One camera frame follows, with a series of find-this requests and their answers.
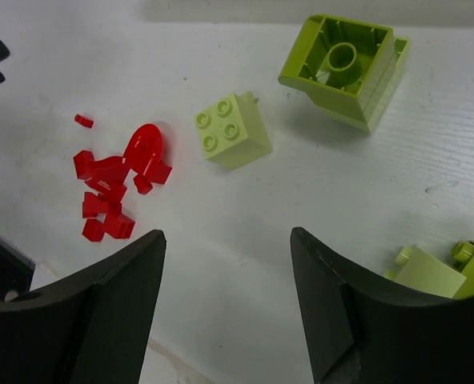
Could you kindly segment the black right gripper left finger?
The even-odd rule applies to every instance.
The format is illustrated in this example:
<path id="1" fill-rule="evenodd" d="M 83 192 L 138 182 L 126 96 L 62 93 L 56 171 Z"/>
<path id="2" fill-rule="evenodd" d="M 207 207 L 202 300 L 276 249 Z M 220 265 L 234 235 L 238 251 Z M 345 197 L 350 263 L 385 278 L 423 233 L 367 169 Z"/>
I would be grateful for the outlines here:
<path id="1" fill-rule="evenodd" d="M 167 241 L 152 230 L 65 278 L 0 301 L 0 383 L 136 383 Z"/>

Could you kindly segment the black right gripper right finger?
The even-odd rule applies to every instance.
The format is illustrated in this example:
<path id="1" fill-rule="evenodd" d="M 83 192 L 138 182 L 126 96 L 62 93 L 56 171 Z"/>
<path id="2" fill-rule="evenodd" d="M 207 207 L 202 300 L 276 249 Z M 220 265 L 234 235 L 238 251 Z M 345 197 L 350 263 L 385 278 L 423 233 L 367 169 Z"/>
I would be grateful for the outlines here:
<path id="1" fill-rule="evenodd" d="M 290 244 L 314 382 L 474 383 L 474 296 L 402 286 L 301 227 Z"/>

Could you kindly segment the small red lego brick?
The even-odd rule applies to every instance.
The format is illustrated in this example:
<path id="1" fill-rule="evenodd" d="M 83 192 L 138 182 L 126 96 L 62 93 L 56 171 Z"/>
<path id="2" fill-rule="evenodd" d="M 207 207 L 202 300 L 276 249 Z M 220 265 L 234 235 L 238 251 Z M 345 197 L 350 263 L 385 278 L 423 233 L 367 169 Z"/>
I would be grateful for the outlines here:
<path id="1" fill-rule="evenodd" d="M 163 160 L 151 163 L 143 172 L 134 177 L 134 184 L 140 194 L 148 194 L 154 184 L 165 185 L 172 171 Z"/>

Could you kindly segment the red round lego piece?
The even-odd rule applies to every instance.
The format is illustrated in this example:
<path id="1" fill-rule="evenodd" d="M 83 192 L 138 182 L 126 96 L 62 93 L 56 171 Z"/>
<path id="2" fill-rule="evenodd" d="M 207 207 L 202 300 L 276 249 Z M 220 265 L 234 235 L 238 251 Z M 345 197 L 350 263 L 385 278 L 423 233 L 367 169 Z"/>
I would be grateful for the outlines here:
<path id="1" fill-rule="evenodd" d="M 164 151 L 165 142 L 160 129 L 151 123 L 144 124 L 131 136 L 122 156 L 88 160 L 86 181 L 123 183 L 133 170 L 141 182 L 164 185 L 172 171 L 163 160 Z"/>

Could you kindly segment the pale green square lego brick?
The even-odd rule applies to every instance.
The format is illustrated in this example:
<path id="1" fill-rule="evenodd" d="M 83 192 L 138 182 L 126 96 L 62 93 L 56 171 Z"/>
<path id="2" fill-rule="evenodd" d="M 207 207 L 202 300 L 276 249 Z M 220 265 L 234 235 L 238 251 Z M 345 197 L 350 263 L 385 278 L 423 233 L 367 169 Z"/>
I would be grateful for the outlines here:
<path id="1" fill-rule="evenodd" d="M 204 158 L 229 170 L 272 152 L 257 99 L 231 93 L 195 115 Z"/>

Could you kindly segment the large lime green lego brick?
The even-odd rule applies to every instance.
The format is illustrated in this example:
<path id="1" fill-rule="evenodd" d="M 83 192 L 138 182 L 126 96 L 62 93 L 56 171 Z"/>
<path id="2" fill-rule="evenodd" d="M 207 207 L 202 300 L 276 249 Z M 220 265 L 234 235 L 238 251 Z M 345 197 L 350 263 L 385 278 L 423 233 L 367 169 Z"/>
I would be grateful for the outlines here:
<path id="1" fill-rule="evenodd" d="M 410 40 L 391 27 L 315 14 L 304 22 L 278 80 L 305 93 L 329 118 L 371 133 L 410 49 Z"/>

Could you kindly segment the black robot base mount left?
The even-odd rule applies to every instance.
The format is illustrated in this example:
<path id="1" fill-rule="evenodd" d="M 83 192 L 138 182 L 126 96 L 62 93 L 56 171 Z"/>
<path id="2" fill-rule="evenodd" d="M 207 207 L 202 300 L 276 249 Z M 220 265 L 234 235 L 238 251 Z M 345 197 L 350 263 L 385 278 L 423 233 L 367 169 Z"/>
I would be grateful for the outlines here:
<path id="1" fill-rule="evenodd" d="M 34 261 L 0 237 L 0 301 L 28 292 L 34 270 Z"/>

